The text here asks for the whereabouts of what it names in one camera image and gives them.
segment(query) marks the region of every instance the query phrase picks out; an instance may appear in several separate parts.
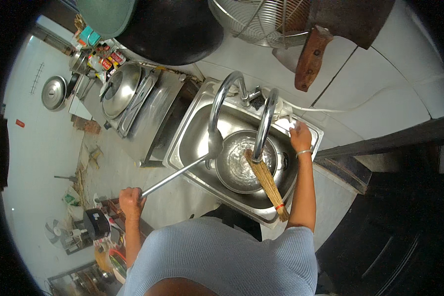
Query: wall-mounted pot lid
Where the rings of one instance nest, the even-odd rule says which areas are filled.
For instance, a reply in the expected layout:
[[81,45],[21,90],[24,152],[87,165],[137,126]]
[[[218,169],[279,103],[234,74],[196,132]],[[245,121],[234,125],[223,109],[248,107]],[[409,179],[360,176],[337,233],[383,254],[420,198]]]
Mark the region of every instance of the wall-mounted pot lid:
[[135,0],[77,0],[84,21],[103,40],[119,36],[127,27]]
[[66,81],[61,76],[50,77],[41,91],[41,102],[48,110],[56,110],[64,102]]
[[102,109],[108,118],[117,117],[127,108],[136,92],[141,75],[142,67],[138,62],[126,62],[112,74],[107,82],[110,87],[102,100]]

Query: bamboo brush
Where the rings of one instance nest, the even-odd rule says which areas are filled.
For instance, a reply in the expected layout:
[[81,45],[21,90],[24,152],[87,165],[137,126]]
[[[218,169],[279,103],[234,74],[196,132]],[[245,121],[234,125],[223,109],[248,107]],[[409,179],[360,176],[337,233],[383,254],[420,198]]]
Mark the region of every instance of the bamboo brush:
[[263,187],[266,195],[268,195],[268,198],[271,200],[271,203],[278,212],[281,222],[285,222],[289,218],[289,213],[283,204],[283,200],[281,199],[281,195],[278,191],[275,181],[273,180],[273,176],[271,175],[270,170],[266,166],[266,163],[263,162],[263,160],[260,163],[253,163],[253,161],[251,160],[252,154],[253,151],[247,149],[245,151],[245,158],[249,162],[253,173]]

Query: stainless steel sink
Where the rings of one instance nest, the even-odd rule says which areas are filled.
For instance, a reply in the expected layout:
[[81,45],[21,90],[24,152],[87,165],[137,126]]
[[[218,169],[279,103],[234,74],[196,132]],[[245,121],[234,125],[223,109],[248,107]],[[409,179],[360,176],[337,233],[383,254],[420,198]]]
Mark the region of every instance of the stainless steel sink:
[[[211,79],[207,79],[201,86],[169,146],[163,161],[165,166],[181,169],[207,154],[207,124],[219,86],[218,81]],[[223,103],[217,127],[224,138],[242,129],[258,130],[262,111],[262,108],[258,111],[253,107],[245,109],[237,96],[228,97]],[[278,168],[284,168],[284,170],[277,170],[274,175],[275,183],[286,205],[291,202],[297,174],[296,153],[291,147],[289,138],[289,127],[293,127],[296,120],[302,121],[296,115],[274,118],[268,134],[268,138],[273,142],[279,155],[282,153],[287,155],[287,166],[283,162],[284,157],[278,157]],[[313,136],[314,159],[324,132],[307,124]],[[219,181],[214,169],[206,169],[203,163],[187,171],[184,176],[194,184],[213,193],[222,203],[267,227],[274,226],[273,222],[277,220],[278,214],[262,189],[251,194],[233,192]]]

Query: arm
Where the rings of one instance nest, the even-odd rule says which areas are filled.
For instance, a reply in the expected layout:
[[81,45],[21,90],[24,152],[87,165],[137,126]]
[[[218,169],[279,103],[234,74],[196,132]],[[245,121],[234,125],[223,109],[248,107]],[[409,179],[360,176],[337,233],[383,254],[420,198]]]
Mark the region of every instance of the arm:
[[[311,132],[307,125],[296,122],[295,128],[290,128],[291,145],[296,152],[311,148]],[[291,213],[286,229],[294,226],[305,226],[314,232],[316,223],[316,194],[314,192],[313,163],[309,152],[298,156],[298,176]]]
[[125,214],[125,240],[127,268],[135,262],[138,252],[142,248],[140,237],[140,216],[145,205],[146,197],[138,202],[142,190],[140,188],[130,188],[120,190],[120,208]]

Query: faucet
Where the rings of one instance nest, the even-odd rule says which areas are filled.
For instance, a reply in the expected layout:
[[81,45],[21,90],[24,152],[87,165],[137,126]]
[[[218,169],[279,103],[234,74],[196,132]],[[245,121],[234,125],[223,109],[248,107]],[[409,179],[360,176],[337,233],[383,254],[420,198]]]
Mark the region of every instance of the faucet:
[[[214,102],[212,104],[211,114],[209,116],[209,154],[205,161],[205,166],[210,169],[210,159],[215,159],[223,150],[223,137],[217,128],[217,122],[219,120],[219,113],[222,108],[222,103],[227,97],[230,87],[238,82],[240,89],[241,104],[245,108],[250,107],[250,101],[260,94],[260,87],[256,87],[253,92],[248,93],[245,87],[245,81],[243,74],[240,71],[234,71],[230,73],[222,82],[219,91],[215,95]],[[268,131],[270,129],[271,120],[275,111],[275,106],[278,100],[278,89],[272,88],[268,99],[266,100],[265,108],[263,110],[263,116],[261,118],[261,124],[258,129],[257,137],[255,139],[255,146],[253,149],[252,160],[254,163],[260,163],[262,160],[263,146],[265,145],[266,138],[268,137]]]

